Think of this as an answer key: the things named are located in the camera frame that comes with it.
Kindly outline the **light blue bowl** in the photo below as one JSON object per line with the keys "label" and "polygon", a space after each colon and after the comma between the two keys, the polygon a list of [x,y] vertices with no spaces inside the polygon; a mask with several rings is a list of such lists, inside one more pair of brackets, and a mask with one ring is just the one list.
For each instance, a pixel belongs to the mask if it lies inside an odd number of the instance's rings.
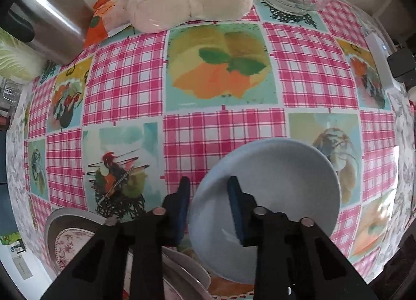
{"label": "light blue bowl", "polygon": [[227,193],[235,176],[257,204],[289,220],[313,219],[334,231],[341,190],[332,164],[315,147],[289,138],[262,139],[223,157],[202,179],[188,217],[190,243],[208,270],[233,282],[255,281],[257,250],[240,244]]}

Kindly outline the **stainless steel round plate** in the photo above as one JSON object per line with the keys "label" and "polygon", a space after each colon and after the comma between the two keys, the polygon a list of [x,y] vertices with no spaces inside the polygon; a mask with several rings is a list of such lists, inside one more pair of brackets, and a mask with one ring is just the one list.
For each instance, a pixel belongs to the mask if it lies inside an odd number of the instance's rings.
{"label": "stainless steel round plate", "polygon": [[[60,208],[51,213],[44,226],[44,241],[54,274],[69,264],[75,255],[106,223],[96,213],[77,208]],[[211,299],[211,277],[185,254],[163,247],[162,269],[167,299]]]}

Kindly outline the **pink floral round plate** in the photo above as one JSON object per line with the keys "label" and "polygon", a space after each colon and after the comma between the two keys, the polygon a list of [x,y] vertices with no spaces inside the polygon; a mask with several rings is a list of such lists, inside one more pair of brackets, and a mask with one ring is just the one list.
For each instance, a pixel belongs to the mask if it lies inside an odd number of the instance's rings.
{"label": "pink floral round plate", "polygon": [[94,232],[78,228],[67,228],[58,234],[54,243],[54,257],[59,272],[73,260],[93,236]]}

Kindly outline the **white square bowl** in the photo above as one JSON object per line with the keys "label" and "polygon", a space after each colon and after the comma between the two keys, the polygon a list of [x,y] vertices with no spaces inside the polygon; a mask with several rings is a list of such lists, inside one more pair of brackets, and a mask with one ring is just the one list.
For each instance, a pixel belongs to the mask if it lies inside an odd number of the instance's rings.
{"label": "white square bowl", "polygon": [[197,279],[205,289],[208,289],[211,284],[211,277],[209,273],[193,258],[173,250],[168,247],[162,247],[162,252],[167,255],[171,260],[183,267],[189,272],[195,279]]}

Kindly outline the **orange snack packet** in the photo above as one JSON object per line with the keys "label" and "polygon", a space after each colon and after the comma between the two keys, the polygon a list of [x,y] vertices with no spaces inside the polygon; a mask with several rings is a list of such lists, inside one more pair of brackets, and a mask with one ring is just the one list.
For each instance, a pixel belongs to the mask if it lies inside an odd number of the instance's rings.
{"label": "orange snack packet", "polygon": [[126,7],[129,0],[97,0],[83,44],[84,48],[101,43],[130,24]]}

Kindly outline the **white power strip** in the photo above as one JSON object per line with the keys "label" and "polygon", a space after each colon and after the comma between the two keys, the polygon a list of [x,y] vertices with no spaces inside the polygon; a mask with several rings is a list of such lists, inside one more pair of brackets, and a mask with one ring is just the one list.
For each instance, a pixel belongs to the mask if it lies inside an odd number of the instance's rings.
{"label": "white power strip", "polygon": [[372,54],[381,84],[388,93],[400,91],[400,84],[393,78],[387,62],[389,56],[386,45],[379,36],[372,32],[365,37],[368,49]]}

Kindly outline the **drinking glass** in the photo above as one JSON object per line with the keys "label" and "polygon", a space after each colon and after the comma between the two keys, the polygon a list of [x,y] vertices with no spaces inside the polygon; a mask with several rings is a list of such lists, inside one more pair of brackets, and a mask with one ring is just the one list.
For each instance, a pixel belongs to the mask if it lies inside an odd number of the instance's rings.
{"label": "drinking glass", "polygon": [[11,79],[1,80],[1,116],[11,117],[18,106],[23,86]]}

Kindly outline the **napa cabbage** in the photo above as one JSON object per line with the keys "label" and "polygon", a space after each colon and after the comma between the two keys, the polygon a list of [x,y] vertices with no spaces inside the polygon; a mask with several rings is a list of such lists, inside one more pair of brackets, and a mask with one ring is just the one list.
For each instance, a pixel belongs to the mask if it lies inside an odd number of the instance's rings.
{"label": "napa cabbage", "polygon": [[5,79],[27,84],[42,74],[47,60],[23,42],[0,31],[0,73]]}

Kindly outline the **black power adapter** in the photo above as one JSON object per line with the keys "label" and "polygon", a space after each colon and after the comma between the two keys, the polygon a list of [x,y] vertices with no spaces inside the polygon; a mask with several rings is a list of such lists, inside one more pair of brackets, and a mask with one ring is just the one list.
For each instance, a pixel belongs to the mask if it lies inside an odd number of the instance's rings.
{"label": "black power adapter", "polygon": [[392,77],[405,83],[415,77],[415,57],[409,48],[401,48],[387,58]]}

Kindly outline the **stainless steel thermos jug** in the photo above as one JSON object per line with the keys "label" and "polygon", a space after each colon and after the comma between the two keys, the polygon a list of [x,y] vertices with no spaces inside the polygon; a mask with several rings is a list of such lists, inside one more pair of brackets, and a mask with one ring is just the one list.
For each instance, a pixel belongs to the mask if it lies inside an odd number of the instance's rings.
{"label": "stainless steel thermos jug", "polygon": [[14,0],[1,28],[46,59],[67,65],[84,49],[92,16],[84,0]]}

